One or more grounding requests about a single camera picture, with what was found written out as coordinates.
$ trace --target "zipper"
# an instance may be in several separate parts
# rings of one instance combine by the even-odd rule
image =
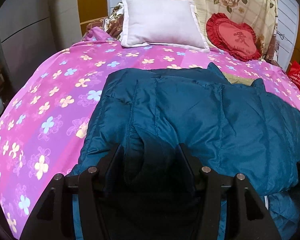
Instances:
[[[266,209],[269,210],[269,199],[268,199],[268,196],[264,196],[264,198],[265,198]]]

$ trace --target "silver bolt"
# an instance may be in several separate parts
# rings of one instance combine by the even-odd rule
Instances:
[[[246,176],[244,176],[242,173],[238,173],[238,174],[237,174],[237,178],[238,178],[239,180],[244,180],[244,179],[246,178]]]
[[[61,173],[58,173],[58,174],[54,175],[53,178],[54,178],[55,180],[59,180],[59,179],[62,178],[62,174],[61,174]]]
[[[205,173],[209,173],[211,171],[211,168],[208,166],[203,166],[201,170]]]
[[[88,168],[89,173],[95,173],[98,169],[95,166]]]

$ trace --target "pillow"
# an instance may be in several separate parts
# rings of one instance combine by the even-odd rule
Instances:
[[[237,24],[224,13],[217,13],[207,21],[206,29],[212,44],[234,58],[246,62],[261,57],[255,45],[256,34],[248,24]]]
[[[121,45],[169,45],[209,52],[200,33],[192,0],[122,0]]]

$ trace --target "red cushion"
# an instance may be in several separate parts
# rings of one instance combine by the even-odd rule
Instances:
[[[207,21],[207,35],[213,45],[236,59],[246,62],[261,57],[253,29],[246,23],[229,20],[224,13],[213,14]]]

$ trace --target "bedspread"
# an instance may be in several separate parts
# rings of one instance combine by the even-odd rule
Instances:
[[[44,61],[0,118],[0,203],[18,238],[36,201],[56,173],[77,163],[91,114],[107,76],[124,68],[206,68],[264,80],[266,90],[300,110],[297,87],[278,67],[240,62],[228,53],[167,46],[124,49],[107,41],[81,41]]]

